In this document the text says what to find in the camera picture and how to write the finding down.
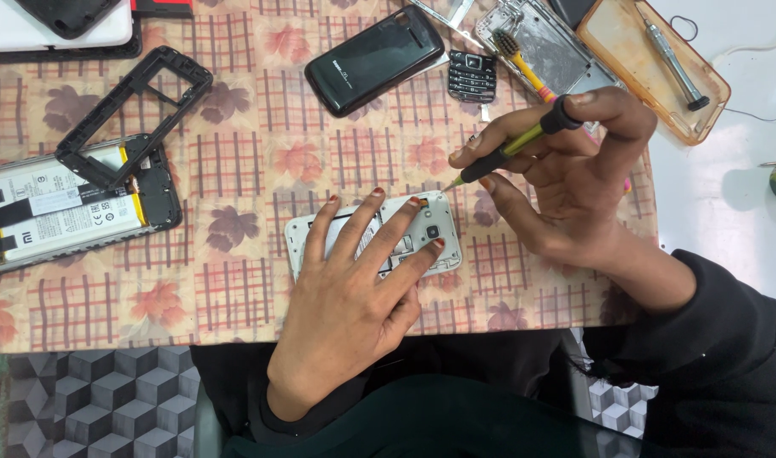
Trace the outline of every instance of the geometric cube pattern floor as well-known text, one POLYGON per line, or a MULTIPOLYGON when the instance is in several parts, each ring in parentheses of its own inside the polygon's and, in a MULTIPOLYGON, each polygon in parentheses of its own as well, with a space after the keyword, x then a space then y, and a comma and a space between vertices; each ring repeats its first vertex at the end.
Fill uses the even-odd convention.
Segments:
POLYGON ((6 458, 192 458, 186 346, 9 358, 6 458))

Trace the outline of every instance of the table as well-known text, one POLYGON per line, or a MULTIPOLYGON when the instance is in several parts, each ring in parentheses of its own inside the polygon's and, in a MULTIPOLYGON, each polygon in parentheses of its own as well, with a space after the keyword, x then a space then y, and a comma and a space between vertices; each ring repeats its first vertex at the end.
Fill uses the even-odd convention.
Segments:
MULTIPOLYGON (((303 78, 312 56, 388 16, 376 0, 197 0, 195 21, 149 20, 145 48, 168 45, 215 75, 212 92, 165 141, 184 222, 169 232, 0 276, 0 353, 272 341, 292 276, 284 225, 329 195, 355 203, 443 188, 446 156, 481 129, 473 104, 446 93, 446 68, 391 90, 344 119, 303 78)), ((472 27, 483 8, 465 21, 472 27)), ((447 42, 449 29, 437 25, 447 42)), ((0 66, 0 163, 51 154, 136 61, 0 66)), ((182 87, 161 75, 165 91, 182 87)), ((501 76, 492 117, 533 98, 501 76)), ((159 103, 135 100, 103 138, 153 129, 159 103)), ((656 241, 647 155, 620 204, 656 241)), ((519 177, 517 185, 531 194, 519 177)), ((529 254, 477 185, 449 194, 464 262, 422 281, 411 334, 568 328, 627 320, 622 296, 594 271, 529 254)))
MULTIPOLYGON (((734 46, 776 41, 776 0, 759 8, 739 0, 651 4, 666 18, 695 20, 698 37, 691 45, 706 59, 734 46)), ((675 25, 686 30, 684 21, 675 25)), ((727 108, 776 118, 776 50, 735 53, 717 70, 732 87, 727 108)), ((776 197, 769 189, 771 170, 757 168, 776 161, 776 121, 724 112, 695 148, 681 145, 664 127, 649 148, 659 243, 668 252, 687 249, 708 257, 776 297, 776 197)))

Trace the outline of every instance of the hand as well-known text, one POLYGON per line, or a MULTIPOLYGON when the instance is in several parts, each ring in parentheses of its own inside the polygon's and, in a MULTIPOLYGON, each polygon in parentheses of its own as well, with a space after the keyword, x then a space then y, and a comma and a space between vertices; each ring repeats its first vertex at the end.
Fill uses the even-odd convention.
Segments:
POLYGON ((444 240, 410 255, 381 280, 377 275, 419 212, 411 197, 354 260, 362 234, 384 201, 378 187, 342 227, 328 260, 328 227, 340 201, 334 195, 306 237, 300 277, 292 290, 281 339, 269 363, 269 406, 287 422, 394 350, 421 310, 416 282, 438 259, 444 240))
MULTIPOLYGON (((534 187, 540 213, 501 175, 492 173, 481 184, 531 253, 605 270, 624 230, 616 219, 622 183, 656 129, 656 115, 616 87, 569 96, 565 109, 577 120, 599 120, 608 134, 600 147, 581 130, 545 135, 505 164, 534 187)), ((542 105, 493 120, 451 155, 451 165, 470 165, 524 133, 549 110, 551 105, 542 105)))
MULTIPOLYGON (((454 152, 451 165, 461 169, 486 156, 550 109, 544 105, 499 117, 454 152)), ((581 130, 563 130, 533 142, 505 164, 534 187, 540 213, 497 173, 481 179, 482 186, 532 254, 607 274, 648 313, 678 310, 696 291, 693 272, 617 221, 622 183, 656 129, 656 115, 616 87, 571 95, 565 109, 577 120, 599 120, 608 134, 597 148, 581 130)))

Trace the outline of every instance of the phone camera lens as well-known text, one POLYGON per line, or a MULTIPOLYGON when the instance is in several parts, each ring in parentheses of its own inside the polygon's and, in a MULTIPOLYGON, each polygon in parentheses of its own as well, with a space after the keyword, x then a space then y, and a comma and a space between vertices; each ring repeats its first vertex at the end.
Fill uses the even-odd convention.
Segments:
POLYGON ((428 238, 431 240, 437 239, 439 236, 438 226, 428 226, 426 231, 428 233, 428 238))

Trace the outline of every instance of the orange phone case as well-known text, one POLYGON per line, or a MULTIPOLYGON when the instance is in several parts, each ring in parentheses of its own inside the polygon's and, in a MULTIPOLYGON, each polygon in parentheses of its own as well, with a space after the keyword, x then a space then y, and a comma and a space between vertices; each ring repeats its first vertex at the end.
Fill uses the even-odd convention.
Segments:
POLYGON ((628 89, 651 107, 684 143, 703 142, 729 100, 731 90, 713 69, 650 4, 639 1, 642 13, 659 27, 708 106, 692 112, 687 100, 645 33, 634 0, 598 0, 576 33, 628 89))

